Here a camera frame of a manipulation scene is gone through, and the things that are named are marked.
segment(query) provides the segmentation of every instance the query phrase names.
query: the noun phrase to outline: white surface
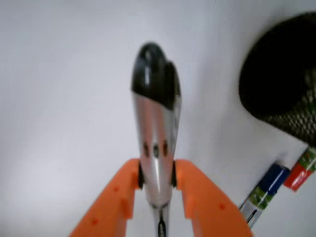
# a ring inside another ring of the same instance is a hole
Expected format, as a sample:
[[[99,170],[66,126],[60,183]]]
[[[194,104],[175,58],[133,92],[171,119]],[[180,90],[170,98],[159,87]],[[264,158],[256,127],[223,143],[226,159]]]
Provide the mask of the white surface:
[[[177,158],[190,159],[240,205],[277,156],[305,145],[241,106],[238,75],[256,39],[314,0],[0,3],[0,236],[67,236],[109,179],[138,156],[130,95],[140,46],[177,66],[183,106]],[[316,175],[282,187],[256,236],[315,236]],[[170,236],[193,236],[175,191]],[[127,237],[153,231],[136,193]]]

